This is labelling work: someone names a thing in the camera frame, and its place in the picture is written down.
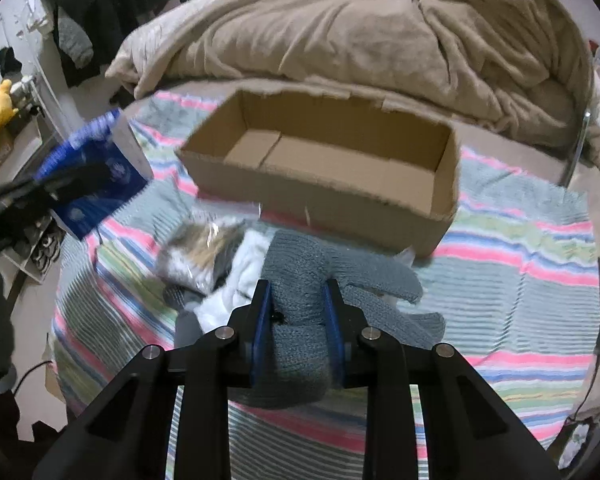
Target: gray knit glove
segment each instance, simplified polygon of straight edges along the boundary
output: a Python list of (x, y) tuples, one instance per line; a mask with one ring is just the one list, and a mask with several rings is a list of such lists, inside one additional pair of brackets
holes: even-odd
[(283, 324), (272, 324), (273, 348), (252, 389), (232, 388), (229, 397), (248, 406), (288, 408), (320, 400), (331, 386), (322, 287), (338, 280), (342, 297), (360, 307), (369, 324), (403, 344), (430, 349), (445, 333), (437, 313), (404, 314), (379, 298), (385, 293), (418, 301), (415, 273), (394, 258), (349, 249), (296, 232), (276, 232), (261, 277), (272, 286), (274, 308)]

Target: bed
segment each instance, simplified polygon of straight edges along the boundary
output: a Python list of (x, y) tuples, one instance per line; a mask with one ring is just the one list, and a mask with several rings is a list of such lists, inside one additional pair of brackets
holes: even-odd
[[(238, 85), (315, 91), (314, 83), (204, 78), (172, 84), (125, 111), (155, 180), (83, 243), (70, 240), (63, 248), (52, 349), (73, 412), (80, 413), (139, 348), (172, 345), (175, 312), (162, 301), (164, 284), (152, 268), (158, 248), (183, 218), (183, 204), (194, 205), (197, 192), (173, 149)], [(427, 293), (416, 308), (445, 316), (445, 340), (467, 355), (547, 447), (589, 389), (595, 361), (600, 170), (579, 165), (570, 190), (564, 190), (551, 184), (564, 169), (557, 158), (471, 121), (450, 119), (449, 113), (440, 116), (429, 104), (414, 106), (452, 121), (464, 145), (460, 212), (432, 264), (417, 269)], [(168, 132), (155, 123), (166, 111), (174, 118)], [(600, 148), (598, 154), (600, 166)], [(588, 205), (581, 191), (589, 192)], [(539, 208), (543, 198), (551, 198), (555, 206)], [(449, 280), (454, 266), (460, 269), (455, 272), (471, 267), (474, 276), (481, 276), (484, 264), (502, 270), (494, 283), (509, 280), (509, 285), (499, 283), (491, 292), (480, 289), (476, 301), (470, 290), (457, 291), (458, 284)], [(552, 288), (545, 297), (550, 300), (535, 303), (542, 298), (536, 285), (542, 294)], [(511, 287), (516, 294), (503, 294)], [(591, 399), (590, 394), (580, 416), (600, 409)], [(316, 405), (276, 412), (233, 404), (234, 476), (300, 478), (300, 470), (302, 478), (358, 478), (363, 406), (363, 392), (334, 392)], [(426, 478), (421, 424), (419, 428), (420, 473)], [(250, 444), (252, 439), (267, 444), (270, 454), (264, 456), (261, 450), (267, 446)], [(296, 468), (307, 459), (309, 470)]]

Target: open cardboard box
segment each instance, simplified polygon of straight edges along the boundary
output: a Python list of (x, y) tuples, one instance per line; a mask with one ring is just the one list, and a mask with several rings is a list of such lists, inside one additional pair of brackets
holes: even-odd
[(355, 96), (237, 91), (178, 156), (203, 192), (418, 256), (457, 206), (451, 127)]

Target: blue package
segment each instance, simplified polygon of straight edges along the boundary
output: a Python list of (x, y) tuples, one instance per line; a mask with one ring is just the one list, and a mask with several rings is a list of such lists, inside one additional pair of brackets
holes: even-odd
[(129, 160), (134, 160), (134, 157), (125, 156), (121, 145), (116, 142), (116, 137), (121, 137), (113, 133), (119, 118), (120, 123), (127, 126), (128, 134), (124, 136), (133, 137), (121, 114), (120, 109), (112, 110), (72, 133), (69, 139), (51, 152), (34, 177), (39, 180), (56, 170), (92, 162), (104, 162), (109, 167), (112, 178), (103, 189), (54, 208), (59, 223), (64, 224), (63, 227), (78, 240), (82, 240), (102, 220), (125, 205), (147, 183), (146, 170), (136, 168), (137, 164), (135, 166)]

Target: metal bolt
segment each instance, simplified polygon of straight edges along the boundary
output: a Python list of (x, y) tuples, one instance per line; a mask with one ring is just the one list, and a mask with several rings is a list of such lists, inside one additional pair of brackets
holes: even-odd
[(453, 357), (456, 353), (456, 349), (447, 343), (440, 343), (436, 346), (436, 354), (440, 357)]
[(378, 339), (381, 334), (382, 332), (373, 326), (367, 326), (362, 329), (362, 337), (371, 341)]
[(160, 347), (157, 345), (145, 346), (142, 350), (142, 357), (149, 359), (149, 361), (157, 358), (158, 355), (160, 355)]
[(230, 326), (221, 326), (220, 328), (216, 328), (215, 332), (218, 339), (231, 339), (234, 333), (234, 329)]

